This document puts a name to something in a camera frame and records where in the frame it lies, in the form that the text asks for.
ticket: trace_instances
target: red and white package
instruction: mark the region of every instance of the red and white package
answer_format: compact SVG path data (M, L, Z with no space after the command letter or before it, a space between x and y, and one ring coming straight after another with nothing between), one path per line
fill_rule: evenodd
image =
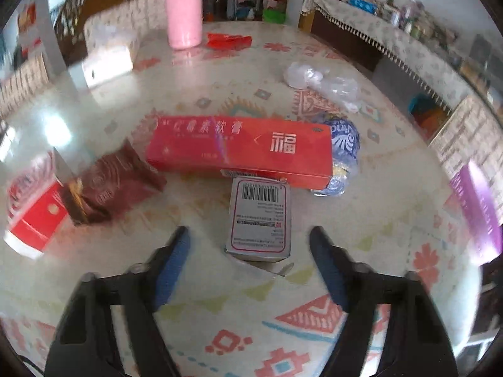
M39 258L67 211L58 194L71 171L53 149L34 159L7 190L8 227L4 240L17 253Z

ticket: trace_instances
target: black cable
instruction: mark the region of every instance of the black cable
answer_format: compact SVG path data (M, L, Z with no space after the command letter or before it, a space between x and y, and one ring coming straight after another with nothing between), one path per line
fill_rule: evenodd
M35 370L37 370L41 375L44 375L44 372L40 369L39 366L37 366L33 361L31 361L29 358L26 358L24 356L19 356L19 358L23 361L23 363L31 365Z

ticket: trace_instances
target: round table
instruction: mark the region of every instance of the round table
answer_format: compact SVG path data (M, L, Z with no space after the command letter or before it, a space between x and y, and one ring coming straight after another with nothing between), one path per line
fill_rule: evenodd
M292 189L292 255L262 268L223 251L231 180L197 174L167 174L163 194L111 224L75 228L68 219L36 261L1 243L0 311L17 353L43 366L82 274L123 273L164 245L178 225L190 228L192 250L174 295L155 318L184 376L318 375L345 315L329 299L310 256L313 225L378 272L417 271L458 353L474 320L480 271L470 264L469 236L449 181L420 135L351 64L299 30L258 22L204 30L251 35L253 43L238 52L203 46L173 52L165 33L153 31L128 75L89 91L79 70L70 69L8 119L16 135L0 167L2 183L52 144L74 169L125 137L142 153L162 114L300 121L324 110L345 115L361 135L359 174L341 197ZM293 61L356 79L360 112L346 113L313 91L288 87L282 75ZM285 276L274 273L285 267ZM137 375L122 312L113 312L125 371ZM362 375L376 370L388 317L389 307L379 307Z

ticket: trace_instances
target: barcode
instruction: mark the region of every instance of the barcode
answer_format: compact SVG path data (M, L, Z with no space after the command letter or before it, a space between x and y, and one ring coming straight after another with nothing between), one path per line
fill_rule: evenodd
M279 192L279 188L275 185L245 183L241 192L241 198L245 200L278 202Z
M235 171L235 170L220 170L222 173L222 176L224 177L230 177L230 178L235 178L239 176L243 177L257 177L256 173L247 173L245 171Z

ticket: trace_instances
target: purple object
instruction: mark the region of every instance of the purple object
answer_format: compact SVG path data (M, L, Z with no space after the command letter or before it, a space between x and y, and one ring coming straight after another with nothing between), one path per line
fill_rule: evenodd
M501 254L503 246L494 202L484 173L470 160L453 177L451 186L458 196L473 237L470 245L472 263L482 265L492 261Z

